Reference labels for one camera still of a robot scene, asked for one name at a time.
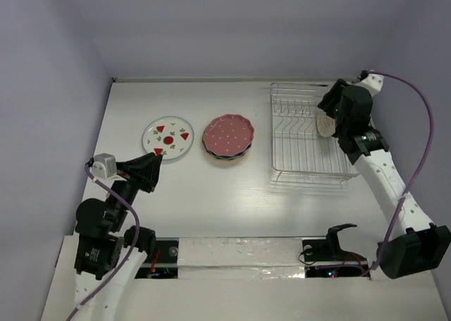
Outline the pink plate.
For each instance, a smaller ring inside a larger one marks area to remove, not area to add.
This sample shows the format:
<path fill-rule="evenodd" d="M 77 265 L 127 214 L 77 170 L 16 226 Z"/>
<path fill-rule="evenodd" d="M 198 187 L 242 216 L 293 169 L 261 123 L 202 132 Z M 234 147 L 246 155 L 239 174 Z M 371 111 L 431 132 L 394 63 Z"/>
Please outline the pink plate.
<path fill-rule="evenodd" d="M 316 114 L 316 127 L 322 137 L 329 138 L 335 134 L 335 120 L 323 111 Z"/>

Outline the white watermelon pattern plate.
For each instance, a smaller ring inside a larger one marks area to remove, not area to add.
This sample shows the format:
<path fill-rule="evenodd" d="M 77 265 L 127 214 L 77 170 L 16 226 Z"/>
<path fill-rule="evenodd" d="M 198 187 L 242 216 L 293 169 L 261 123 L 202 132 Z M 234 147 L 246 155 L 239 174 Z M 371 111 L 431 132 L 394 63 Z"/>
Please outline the white watermelon pattern plate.
<path fill-rule="evenodd" d="M 192 147 L 194 130 L 191 124 L 176 116 L 165 116 L 151 122 L 143 132 L 142 145 L 147 153 L 171 161 L 183 157 Z"/>

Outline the maroon dotted plate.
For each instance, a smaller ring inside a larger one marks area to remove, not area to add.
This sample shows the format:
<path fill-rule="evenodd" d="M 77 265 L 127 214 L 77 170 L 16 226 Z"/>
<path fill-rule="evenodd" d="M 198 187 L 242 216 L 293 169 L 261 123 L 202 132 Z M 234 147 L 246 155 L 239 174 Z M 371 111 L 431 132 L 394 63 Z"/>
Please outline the maroon dotted plate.
<path fill-rule="evenodd" d="M 208 150 L 220 156 L 234 156 L 244 151 L 254 139 L 250 120 L 238 114 L 214 118 L 205 128 L 202 142 Z"/>

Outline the blue dotted plate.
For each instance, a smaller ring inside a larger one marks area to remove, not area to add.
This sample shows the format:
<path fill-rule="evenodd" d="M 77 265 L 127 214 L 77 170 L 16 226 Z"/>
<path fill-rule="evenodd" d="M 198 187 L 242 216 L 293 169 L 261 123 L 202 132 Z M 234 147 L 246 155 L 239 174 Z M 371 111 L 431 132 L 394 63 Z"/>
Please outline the blue dotted plate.
<path fill-rule="evenodd" d="M 224 161 L 231 161 L 237 158 L 241 158 L 242 156 L 244 156 L 250 149 L 251 149 L 252 145 L 250 144 L 244 151 L 235 154 L 234 156 L 220 156 L 220 155 L 216 155 L 215 153 L 213 153 L 212 151 L 208 150 L 207 147 L 204 146 L 204 150 L 213 158 L 218 159 L 218 160 L 224 160 Z"/>

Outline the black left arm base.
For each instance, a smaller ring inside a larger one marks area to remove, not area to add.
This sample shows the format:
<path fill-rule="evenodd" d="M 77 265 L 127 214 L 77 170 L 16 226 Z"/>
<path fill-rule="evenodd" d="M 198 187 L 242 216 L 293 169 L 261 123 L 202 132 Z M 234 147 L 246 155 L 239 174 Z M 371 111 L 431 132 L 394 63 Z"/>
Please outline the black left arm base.
<path fill-rule="evenodd" d="M 157 239 L 154 253 L 141 265 L 135 279 L 177 279 L 179 239 Z"/>

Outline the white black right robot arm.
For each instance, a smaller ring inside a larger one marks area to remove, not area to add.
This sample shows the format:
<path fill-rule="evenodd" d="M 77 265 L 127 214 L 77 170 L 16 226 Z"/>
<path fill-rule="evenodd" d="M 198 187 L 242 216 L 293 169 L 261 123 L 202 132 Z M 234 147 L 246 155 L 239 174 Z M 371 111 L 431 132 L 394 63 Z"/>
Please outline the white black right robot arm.
<path fill-rule="evenodd" d="M 356 84 L 339 79 L 318 107 L 333 120 L 333 137 L 370 187 L 388 222 L 370 270 L 380 268 L 387 277 L 397 279 L 437 268 L 450 245 L 450 229 L 437 226 L 412 196 L 422 167 L 417 166 L 404 182 L 388 143 L 371 125 L 373 96 L 382 84 L 382 76 L 371 73 Z"/>

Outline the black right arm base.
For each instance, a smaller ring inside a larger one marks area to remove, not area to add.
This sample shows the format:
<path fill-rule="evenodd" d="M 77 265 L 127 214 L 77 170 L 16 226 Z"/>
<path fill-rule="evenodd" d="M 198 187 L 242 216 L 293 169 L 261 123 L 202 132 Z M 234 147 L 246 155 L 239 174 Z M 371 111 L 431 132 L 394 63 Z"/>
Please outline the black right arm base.
<path fill-rule="evenodd" d="M 329 227 L 324 237 L 303 239 L 301 255 L 310 265 L 332 261 L 343 263 L 346 260 L 356 260 L 359 262 L 361 258 L 356 253 L 344 251 L 341 248 L 338 238 L 338 232 L 353 227 L 357 227 L 357 225 L 352 223 L 336 225 Z"/>

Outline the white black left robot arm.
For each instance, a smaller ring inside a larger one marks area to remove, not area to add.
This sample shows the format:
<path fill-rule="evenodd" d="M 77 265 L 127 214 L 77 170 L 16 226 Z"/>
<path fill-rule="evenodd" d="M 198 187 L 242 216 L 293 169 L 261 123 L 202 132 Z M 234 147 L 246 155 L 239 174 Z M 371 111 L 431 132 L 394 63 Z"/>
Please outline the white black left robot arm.
<path fill-rule="evenodd" d="M 101 153 L 85 163 L 86 175 L 107 196 L 86 199 L 76 210 L 76 288 L 68 320 L 117 320 L 140 267 L 159 257 L 155 231 L 141 226 L 132 204 L 139 191 L 155 190 L 162 160 L 151 152 L 118 162 Z"/>

